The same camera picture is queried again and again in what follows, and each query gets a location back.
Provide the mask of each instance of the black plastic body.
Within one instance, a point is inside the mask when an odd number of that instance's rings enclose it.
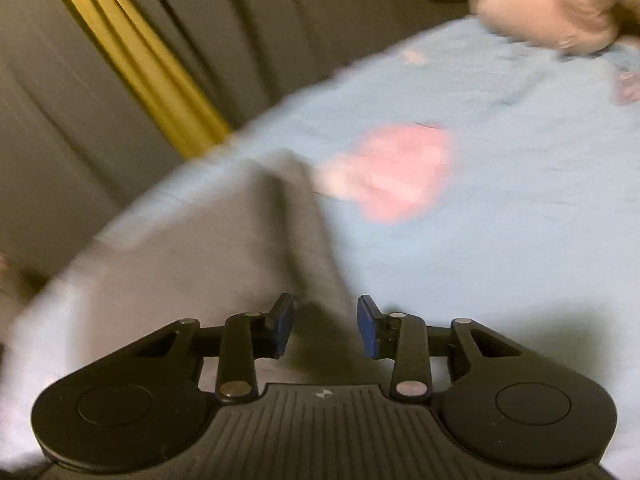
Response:
[[[468,319],[427,327],[382,314],[358,326],[378,385],[270,384],[254,359],[280,357],[296,300],[224,327],[182,320],[50,386],[33,409],[52,466],[43,479],[611,480],[598,461],[616,425],[593,381]],[[215,392],[197,381],[219,355]],[[434,394],[430,356],[452,386]]]

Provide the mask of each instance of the curtain fold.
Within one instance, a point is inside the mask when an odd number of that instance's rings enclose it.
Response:
[[[65,0],[169,142],[200,156],[230,127],[130,0]]]

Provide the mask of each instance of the bed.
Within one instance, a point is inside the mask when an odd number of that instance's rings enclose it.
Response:
[[[408,62],[405,53],[419,53]],[[98,237],[130,248],[232,183],[244,160],[291,150],[311,167],[389,123],[440,124],[452,168],[437,204],[380,224],[318,196],[354,295],[422,316],[470,317],[603,384],[618,429],[602,464],[640,470],[640,104],[619,106],[616,72],[640,54],[559,54],[489,34],[474,18],[397,44],[287,98],[233,145],[184,165]],[[82,341],[100,251],[81,255],[15,325],[2,362],[0,463],[37,455],[29,410],[89,356]],[[188,307],[163,312],[185,317]],[[113,316],[102,330],[117,331]],[[148,319],[140,335],[158,327]]]

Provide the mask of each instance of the gray curtain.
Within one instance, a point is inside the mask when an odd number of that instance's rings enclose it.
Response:
[[[241,126],[463,16],[431,0],[133,0]],[[0,253],[54,274],[180,158],[62,0],[0,0]]]

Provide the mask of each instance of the bed sheet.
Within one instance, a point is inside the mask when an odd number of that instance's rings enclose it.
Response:
[[[353,203],[320,198],[348,286],[429,324],[471,317],[599,381],[619,415],[603,464],[638,480],[640,106],[613,98],[616,70],[636,55],[563,57],[474,18],[449,23],[286,99],[228,148],[174,173],[99,241],[135,244],[224,187],[240,159],[287,149],[314,166],[382,124],[440,124],[452,170],[422,215],[376,224]],[[30,405],[85,364],[74,345],[99,261],[91,251],[78,258],[15,327],[0,464],[36,452]]]

